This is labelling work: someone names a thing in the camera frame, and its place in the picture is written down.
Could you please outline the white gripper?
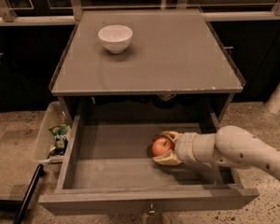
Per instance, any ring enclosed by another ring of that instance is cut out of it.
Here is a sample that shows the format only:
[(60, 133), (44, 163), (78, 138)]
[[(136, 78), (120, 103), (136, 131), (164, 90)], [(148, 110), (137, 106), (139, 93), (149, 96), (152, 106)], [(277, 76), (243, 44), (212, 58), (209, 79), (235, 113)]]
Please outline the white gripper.
[(174, 131), (164, 131), (160, 136), (169, 138), (175, 144), (175, 151), (168, 150), (153, 160), (159, 165), (177, 166), (182, 162), (186, 165), (197, 163), (193, 152), (193, 143), (196, 133), (178, 133)]

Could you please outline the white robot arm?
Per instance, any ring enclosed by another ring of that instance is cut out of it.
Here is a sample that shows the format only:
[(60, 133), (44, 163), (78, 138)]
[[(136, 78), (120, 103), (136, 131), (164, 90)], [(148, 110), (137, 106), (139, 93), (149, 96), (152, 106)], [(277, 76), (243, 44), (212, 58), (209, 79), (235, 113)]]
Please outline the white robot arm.
[(153, 151), (153, 160), (159, 165), (252, 166), (280, 181), (280, 150), (242, 128), (224, 126), (216, 133), (207, 134), (169, 131), (160, 133), (160, 138), (164, 138), (164, 144), (172, 142), (174, 147), (159, 153)]

